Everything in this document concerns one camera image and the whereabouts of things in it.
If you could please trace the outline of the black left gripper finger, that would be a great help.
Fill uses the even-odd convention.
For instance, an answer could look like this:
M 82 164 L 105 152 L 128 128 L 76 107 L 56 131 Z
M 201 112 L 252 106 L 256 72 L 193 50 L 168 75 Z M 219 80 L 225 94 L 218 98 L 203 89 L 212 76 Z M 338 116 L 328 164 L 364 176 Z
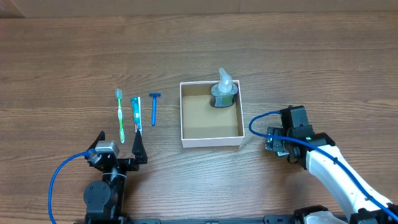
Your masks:
M 147 163 L 148 156 L 144 149 L 144 145 L 142 142 L 142 134 L 139 129 L 136 131 L 136 135 L 134 138 L 134 144 L 132 147 L 132 153 L 134 154 L 135 160 L 137 161 L 138 164 L 146 164 Z
M 88 151 L 90 149 L 94 149 L 100 141 L 104 141 L 105 140 L 105 136 L 106 136 L 105 132 L 101 131 L 99 133 L 99 135 L 97 136 L 97 138 L 94 140 L 94 142 L 91 144 L 91 146 L 88 148 Z

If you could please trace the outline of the white cardboard box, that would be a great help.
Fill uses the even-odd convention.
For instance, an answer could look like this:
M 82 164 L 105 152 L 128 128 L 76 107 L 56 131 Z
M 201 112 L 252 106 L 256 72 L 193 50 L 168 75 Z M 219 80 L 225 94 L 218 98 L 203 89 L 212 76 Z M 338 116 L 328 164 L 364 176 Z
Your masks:
M 227 108 L 210 105 L 216 81 L 180 83 L 180 128 L 184 148 L 240 146 L 245 137 L 241 92 Z

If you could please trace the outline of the clear soap pump bottle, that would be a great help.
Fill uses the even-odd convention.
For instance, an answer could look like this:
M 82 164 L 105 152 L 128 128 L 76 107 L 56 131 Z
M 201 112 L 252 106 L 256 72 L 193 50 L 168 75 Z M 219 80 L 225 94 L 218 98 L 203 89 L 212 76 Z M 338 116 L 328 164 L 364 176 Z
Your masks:
M 219 69 L 219 74 L 220 81 L 211 88 L 210 105 L 214 108 L 227 108 L 234 104 L 238 87 L 224 68 Z

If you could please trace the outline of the green white soap packet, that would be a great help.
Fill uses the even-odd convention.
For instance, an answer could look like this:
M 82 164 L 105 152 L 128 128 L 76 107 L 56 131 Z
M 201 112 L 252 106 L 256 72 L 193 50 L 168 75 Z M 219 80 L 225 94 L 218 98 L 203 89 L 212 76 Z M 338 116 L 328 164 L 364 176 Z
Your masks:
M 289 152 L 286 152 L 286 151 L 278 152 L 278 151 L 276 151 L 274 154 L 275 154 L 276 158 L 281 158 L 281 157 L 287 157 L 289 155 Z

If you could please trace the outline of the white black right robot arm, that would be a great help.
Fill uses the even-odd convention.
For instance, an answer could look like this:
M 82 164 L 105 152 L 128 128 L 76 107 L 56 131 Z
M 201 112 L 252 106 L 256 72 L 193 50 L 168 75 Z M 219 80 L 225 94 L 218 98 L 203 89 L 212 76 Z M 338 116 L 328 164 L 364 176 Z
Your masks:
M 315 133 L 303 106 L 275 111 L 282 124 L 263 135 L 266 149 L 315 176 L 342 208 L 347 223 L 397 223 L 397 205 L 348 164 L 326 133 Z

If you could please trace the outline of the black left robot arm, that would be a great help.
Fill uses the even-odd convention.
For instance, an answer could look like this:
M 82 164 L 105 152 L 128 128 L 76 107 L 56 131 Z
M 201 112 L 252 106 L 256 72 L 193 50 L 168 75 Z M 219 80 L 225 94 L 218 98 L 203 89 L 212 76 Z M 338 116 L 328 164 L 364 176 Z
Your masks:
M 83 194 L 86 204 L 85 223 L 132 223 L 123 213 L 124 193 L 128 172 L 139 170 L 148 156 L 138 130 L 132 147 L 132 158 L 119 158 L 119 148 L 114 141 L 106 141 L 101 131 L 88 148 L 85 159 L 91 167 L 102 172 L 102 179 L 90 183 Z

